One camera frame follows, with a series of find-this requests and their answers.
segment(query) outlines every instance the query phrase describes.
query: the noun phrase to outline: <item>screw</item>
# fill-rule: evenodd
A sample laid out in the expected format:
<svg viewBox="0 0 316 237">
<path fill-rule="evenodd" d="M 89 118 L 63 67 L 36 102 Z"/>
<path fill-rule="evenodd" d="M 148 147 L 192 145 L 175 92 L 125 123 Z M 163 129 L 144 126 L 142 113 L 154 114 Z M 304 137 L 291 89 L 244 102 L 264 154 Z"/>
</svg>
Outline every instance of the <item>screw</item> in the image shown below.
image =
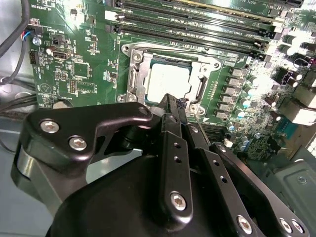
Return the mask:
<svg viewBox="0 0 316 237">
<path fill-rule="evenodd" d="M 178 120 L 175 118 L 175 116 L 173 116 L 173 115 L 169 115 L 169 118 L 170 118 L 170 120 L 173 121 L 173 122 L 177 122 L 177 121 L 178 121 Z"/>
<path fill-rule="evenodd" d="M 83 151 L 87 143 L 80 137 L 73 137 L 69 140 L 69 146 L 76 151 Z"/>
<path fill-rule="evenodd" d="M 196 127 L 191 126 L 193 132 L 198 133 L 198 129 Z"/>
<path fill-rule="evenodd" d="M 59 125 L 53 121 L 44 121 L 40 123 L 40 127 L 44 132 L 55 133 L 59 130 Z"/>
<path fill-rule="evenodd" d="M 142 114 L 145 114 L 145 115 L 148 114 L 147 110 L 144 107 L 139 107 L 138 109 Z"/>
<path fill-rule="evenodd" d="M 140 62 L 142 60 L 142 56 L 139 53 L 136 53 L 133 58 L 136 62 Z"/>
<path fill-rule="evenodd" d="M 41 39 L 38 38 L 38 37 L 34 37 L 34 38 L 32 39 L 32 43 L 33 43 L 34 45 L 36 45 L 36 46 L 40 46 L 40 45 L 41 45 Z"/>
<path fill-rule="evenodd" d="M 303 176 L 299 176 L 299 177 L 297 177 L 297 181 L 298 181 L 299 183 L 301 183 L 301 184 L 304 184 L 304 183 L 306 183 L 306 182 L 307 182 L 306 178 L 305 178 L 305 177 L 303 177 Z"/>
<path fill-rule="evenodd" d="M 173 193 L 170 196 L 172 205 L 179 211 L 183 211 L 186 208 L 186 201 L 180 194 Z"/>
<path fill-rule="evenodd" d="M 292 228 L 290 227 L 290 225 L 282 218 L 280 218 L 281 224 L 283 226 L 283 228 L 288 232 L 288 233 L 292 233 Z"/>
<path fill-rule="evenodd" d="M 294 220 L 292 220 L 292 223 L 293 223 L 293 225 L 294 225 L 294 227 L 302 234 L 302 233 L 304 233 L 304 230 L 303 230 L 303 228 L 301 227 L 301 225 L 300 224 L 298 224 L 296 221 L 294 221 Z"/>
<path fill-rule="evenodd" d="M 222 152 L 226 152 L 225 147 L 223 147 L 221 144 L 218 144 L 217 147 L 218 147 Z"/>
<path fill-rule="evenodd" d="M 250 223 L 243 217 L 243 216 L 238 216 L 237 221 L 239 226 L 242 228 L 243 231 L 245 231 L 246 234 L 251 234 L 252 233 L 252 228 Z"/>
</svg>

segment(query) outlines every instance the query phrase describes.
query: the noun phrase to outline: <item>blue wire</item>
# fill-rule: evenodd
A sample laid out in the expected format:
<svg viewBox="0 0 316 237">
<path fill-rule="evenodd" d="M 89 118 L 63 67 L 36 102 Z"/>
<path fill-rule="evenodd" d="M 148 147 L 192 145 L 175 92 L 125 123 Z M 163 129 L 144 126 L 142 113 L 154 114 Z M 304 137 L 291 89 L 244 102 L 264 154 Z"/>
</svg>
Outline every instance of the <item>blue wire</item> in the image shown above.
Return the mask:
<svg viewBox="0 0 316 237">
<path fill-rule="evenodd" d="M 25 40 L 25 37 L 28 36 L 30 33 L 31 33 L 31 32 L 28 31 L 28 32 L 26 32 L 25 35 L 23 35 L 23 41 L 26 41 L 26 40 Z"/>
</svg>

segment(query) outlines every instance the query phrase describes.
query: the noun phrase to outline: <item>cpu socket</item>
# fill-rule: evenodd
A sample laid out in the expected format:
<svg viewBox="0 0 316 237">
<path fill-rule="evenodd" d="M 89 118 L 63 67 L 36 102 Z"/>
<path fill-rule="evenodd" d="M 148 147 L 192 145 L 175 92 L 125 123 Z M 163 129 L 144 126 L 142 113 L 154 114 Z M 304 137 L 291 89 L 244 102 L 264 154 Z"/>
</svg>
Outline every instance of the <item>cpu socket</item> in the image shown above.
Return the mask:
<svg viewBox="0 0 316 237">
<path fill-rule="evenodd" d="M 157 105 L 168 93 L 186 101 L 189 114 L 203 115 L 200 106 L 211 72 L 221 62 L 207 54 L 148 42 L 125 44 L 122 52 L 130 57 L 126 95 L 119 102 Z"/>
</svg>

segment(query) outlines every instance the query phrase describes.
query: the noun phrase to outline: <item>black cable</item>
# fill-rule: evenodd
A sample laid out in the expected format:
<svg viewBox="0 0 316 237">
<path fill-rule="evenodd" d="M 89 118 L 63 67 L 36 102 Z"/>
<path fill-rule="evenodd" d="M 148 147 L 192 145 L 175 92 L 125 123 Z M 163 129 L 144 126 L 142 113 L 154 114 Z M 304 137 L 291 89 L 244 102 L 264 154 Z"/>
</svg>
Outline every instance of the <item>black cable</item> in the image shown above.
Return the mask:
<svg viewBox="0 0 316 237">
<path fill-rule="evenodd" d="M 7 108 L 20 104 L 20 103 L 24 103 L 30 100 L 35 100 L 36 99 L 36 95 L 28 95 L 28 96 L 24 96 L 15 100 L 11 100 L 7 103 L 3 103 L 0 105 L 0 112 L 6 110 Z"/>
<path fill-rule="evenodd" d="M 22 81 L 19 79 L 14 79 L 10 84 L 12 85 L 18 85 L 20 87 L 23 87 L 25 89 L 31 90 L 31 91 L 36 91 L 35 89 L 35 85 L 31 82 L 27 82 L 27 81 Z"/>
<path fill-rule="evenodd" d="M 20 103 L 20 104 L 16 104 L 16 105 L 12 105 L 4 110 L 2 110 L 1 112 L 6 112 L 8 110 L 14 110 L 14 109 L 20 109 L 20 108 L 23 108 L 23 107 L 28 107 L 30 105 L 36 105 L 38 102 L 33 99 L 33 100 L 30 100 L 30 101 L 25 101 L 23 103 Z"/>
<path fill-rule="evenodd" d="M 26 53 L 26 49 L 27 49 L 27 43 L 26 43 L 26 41 L 22 41 L 21 54 L 20 54 L 18 63 L 16 65 L 16 68 L 15 68 L 15 70 L 12 73 L 11 76 L 3 78 L 0 81 L 0 85 L 7 85 L 7 84 L 11 83 L 15 79 L 15 77 L 18 75 L 18 73 L 19 73 L 19 71 L 21 69 L 22 63 L 23 63 L 23 59 L 24 59 L 24 55 Z"/>
<path fill-rule="evenodd" d="M 29 0 L 21 0 L 22 15 L 21 23 L 9 35 L 7 39 L 0 45 L 0 58 L 11 48 L 13 43 L 20 37 L 30 20 L 30 4 Z"/>
<path fill-rule="evenodd" d="M 5 143 L 0 139 L 0 146 L 2 146 L 7 152 L 10 152 L 12 154 L 15 154 L 15 151 L 14 150 L 11 150 L 9 147 L 7 147 L 5 145 Z"/>
</svg>

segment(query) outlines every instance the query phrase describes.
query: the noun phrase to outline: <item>capacitor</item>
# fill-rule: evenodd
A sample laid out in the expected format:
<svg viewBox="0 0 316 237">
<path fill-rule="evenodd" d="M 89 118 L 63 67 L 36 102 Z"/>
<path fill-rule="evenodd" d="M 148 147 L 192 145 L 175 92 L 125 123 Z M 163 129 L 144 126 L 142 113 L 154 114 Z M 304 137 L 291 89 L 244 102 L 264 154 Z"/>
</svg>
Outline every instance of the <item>capacitor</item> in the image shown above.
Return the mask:
<svg viewBox="0 0 316 237">
<path fill-rule="evenodd" d="M 235 115 L 238 117 L 238 118 L 243 118 L 243 117 L 245 117 L 245 112 L 244 111 L 242 111 L 242 109 L 236 109 L 235 110 Z"/>
<path fill-rule="evenodd" d="M 279 100 L 279 98 L 280 98 L 280 96 L 279 96 L 278 94 L 276 94 L 276 95 L 273 97 L 273 101 L 277 103 L 278 100 Z"/>
<path fill-rule="evenodd" d="M 291 87 L 297 87 L 298 85 L 298 82 L 292 78 L 290 78 L 288 81 L 287 81 L 287 84 L 290 85 Z"/>
<path fill-rule="evenodd" d="M 260 79 L 257 78 L 256 76 L 252 76 L 251 78 L 249 78 L 249 81 L 254 85 L 254 86 L 258 86 L 260 84 Z"/>
<path fill-rule="evenodd" d="M 244 146 L 247 146 L 249 144 L 249 139 L 244 136 L 241 138 L 241 143 L 244 145 Z"/>
<path fill-rule="evenodd" d="M 270 112 L 270 115 L 271 115 L 271 117 L 273 117 L 273 119 L 275 120 L 275 121 L 280 121 L 281 120 L 281 116 L 278 114 L 278 113 L 276 113 L 275 111 L 271 111 Z"/>
<path fill-rule="evenodd" d="M 271 107 L 274 107 L 274 106 L 277 105 L 277 103 L 276 103 L 272 98 L 270 98 L 270 97 L 267 97 L 267 98 L 265 99 L 265 102 L 267 102 L 268 105 L 270 105 Z"/>
<path fill-rule="evenodd" d="M 290 46 L 284 46 L 282 49 L 282 52 L 285 53 L 287 56 L 292 56 L 296 53 L 297 48 L 295 47 L 290 47 Z"/>
<path fill-rule="evenodd" d="M 316 52 L 316 43 L 303 43 L 301 46 L 309 51 Z"/>
<path fill-rule="evenodd" d="M 245 145 L 243 145 L 242 143 L 239 143 L 239 149 L 242 151 L 242 152 L 244 152 L 245 150 L 246 150 L 246 146 Z"/>
<path fill-rule="evenodd" d="M 234 127 L 232 122 L 228 122 L 226 127 L 227 127 L 228 131 L 234 131 L 235 130 L 235 127 Z"/>
<path fill-rule="evenodd" d="M 300 46 L 303 43 L 304 39 L 296 36 L 289 36 L 286 40 L 289 44 L 293 46 Z"/>
<path fill-rule="evenodd" d="M 57 49 L 56 46 L 50 46 L 50 47 L 46 48 L 46 53 L 47 53 L 48 55 L 52 55 L 52 53 L 53 53 L 56 49 Z"/>
<path fill-rule="evenodd" d="M 298 72 L 292 72 L 291 77 L 295 80 L 301 80 L 303 78 L 303 75 L 299 74 Z"/>
<path fill-rule="evenodd" d="M 32 43 L 36 46 L 40 46 L 41 45 L 41 39 L 39 37 L 34 37 L 32 39 Z"/>
<path fill-rule="evenodd" d="M 244 108 L 248 108 L 250 106 L 250 101 L 246 97 L 241 98 L 240 103 Z"/>
<path fill-rule="evenodd" d="M 244 91 L 250 96 L 253 96 L 256 92 L 256 90 L 251 86 L 247 86 Z"/>
</svg>

